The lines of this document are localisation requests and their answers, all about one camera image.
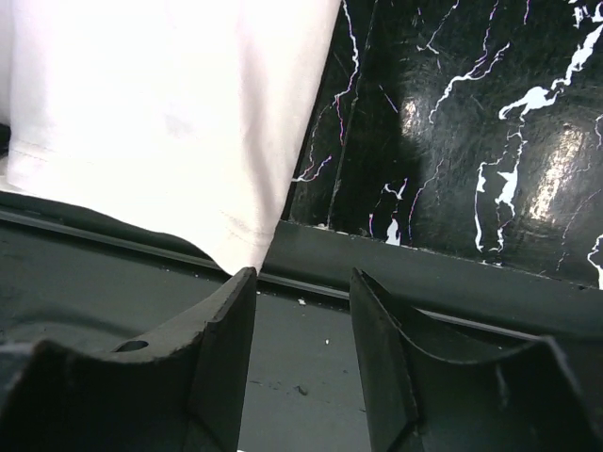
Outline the white and green t-shirt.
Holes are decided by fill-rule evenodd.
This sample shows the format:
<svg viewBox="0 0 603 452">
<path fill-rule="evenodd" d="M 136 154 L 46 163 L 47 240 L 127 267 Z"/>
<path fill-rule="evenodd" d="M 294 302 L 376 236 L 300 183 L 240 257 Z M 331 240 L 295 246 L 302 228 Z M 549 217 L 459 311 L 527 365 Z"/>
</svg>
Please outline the white and green t-shirt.
<svg viewBox="0 0 603 452">
<path fill-rule="evenodd" d="M 8 193 L 260 268 L 285 207 L 336 1 L 5 1 Z"/>
</svg>

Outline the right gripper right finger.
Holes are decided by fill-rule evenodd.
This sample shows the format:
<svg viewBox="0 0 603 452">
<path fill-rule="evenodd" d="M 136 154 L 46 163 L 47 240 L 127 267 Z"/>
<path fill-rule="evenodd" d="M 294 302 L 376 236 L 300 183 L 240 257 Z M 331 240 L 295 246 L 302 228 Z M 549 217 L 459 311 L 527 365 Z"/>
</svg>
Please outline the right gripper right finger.
<svg viewBox="0 0 603 452">
<path fill-rule="evenodd" d="M 601 449 L 600 339 L 460 329 L 361 270 L 350 313 L 372 450 Z"/>
</svg>

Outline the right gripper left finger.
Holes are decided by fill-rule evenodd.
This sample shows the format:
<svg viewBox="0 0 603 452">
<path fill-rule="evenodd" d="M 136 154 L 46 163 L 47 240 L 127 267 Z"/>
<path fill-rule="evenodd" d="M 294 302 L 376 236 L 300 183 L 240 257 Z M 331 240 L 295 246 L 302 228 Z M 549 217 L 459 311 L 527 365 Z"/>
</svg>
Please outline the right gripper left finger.
<svg viewBox="0 0 603 452">
<path fill-rule="evenodd" d="M 256 307 L 247 267 L 112 351 L 1 346 L 5 451 L 234 451 Z"/>
</svg>

